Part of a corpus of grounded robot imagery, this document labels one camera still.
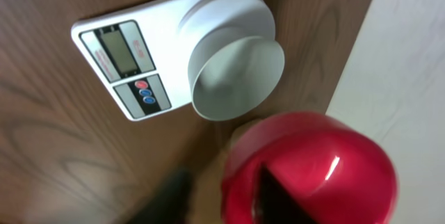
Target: lcd display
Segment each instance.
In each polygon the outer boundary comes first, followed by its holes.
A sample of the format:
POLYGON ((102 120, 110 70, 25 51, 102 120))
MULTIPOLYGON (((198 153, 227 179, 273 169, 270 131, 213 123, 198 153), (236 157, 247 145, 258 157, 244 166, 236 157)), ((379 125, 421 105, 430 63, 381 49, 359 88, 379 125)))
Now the lcd display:
POLYGON ((101 35, 101 38, 121 74, 138 69, 120 31, 105 33, 101 35))

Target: wood grain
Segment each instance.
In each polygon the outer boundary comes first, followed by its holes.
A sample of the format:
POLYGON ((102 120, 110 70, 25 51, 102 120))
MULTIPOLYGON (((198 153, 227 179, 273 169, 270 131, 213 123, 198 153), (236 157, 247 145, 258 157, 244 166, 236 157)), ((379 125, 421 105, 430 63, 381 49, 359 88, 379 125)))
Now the wood grain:
POLYGON ((222 123, 191 106, 129 122, 72 43, 76 21, 146 1, 0 0, 0 221, 119 222, 188 166, 199 185, 192 223, 216 223, 218 157, 232 130, 325 112, 371 0, 265 0, 286 53, 282 80, 257 109, 222 123))

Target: red bowl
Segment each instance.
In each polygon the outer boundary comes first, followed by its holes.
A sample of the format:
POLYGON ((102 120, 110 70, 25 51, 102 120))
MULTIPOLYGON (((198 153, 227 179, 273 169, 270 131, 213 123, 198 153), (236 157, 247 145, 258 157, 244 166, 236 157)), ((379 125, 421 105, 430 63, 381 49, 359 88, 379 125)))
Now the red bowl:
POLYGON ((385 152, 317 113, 288 113, 249 129, 232 148, 222 181, 226 224, 256 223, 260 168, 319 224, 388 223, 397 181, 385 152))

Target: white scale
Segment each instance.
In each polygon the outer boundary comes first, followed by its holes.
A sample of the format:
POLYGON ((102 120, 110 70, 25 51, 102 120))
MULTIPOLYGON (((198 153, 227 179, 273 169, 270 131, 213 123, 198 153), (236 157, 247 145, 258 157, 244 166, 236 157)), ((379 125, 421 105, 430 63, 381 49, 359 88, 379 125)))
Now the white scale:
POLYGON ((263 0, 157 0, 77 22, 72 39, 125 116, 193 103, 208 120, 258 106, 284 69, 263 0))

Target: white wall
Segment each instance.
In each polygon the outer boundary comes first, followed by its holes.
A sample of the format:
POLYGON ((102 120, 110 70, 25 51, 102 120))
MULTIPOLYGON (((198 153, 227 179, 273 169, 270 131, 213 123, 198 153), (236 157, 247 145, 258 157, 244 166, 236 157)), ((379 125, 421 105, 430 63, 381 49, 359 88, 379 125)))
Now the white wall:
POLYGON ((394 162, 391 223, 445 223, 445 0, 373 0, 327 114, 394 162))

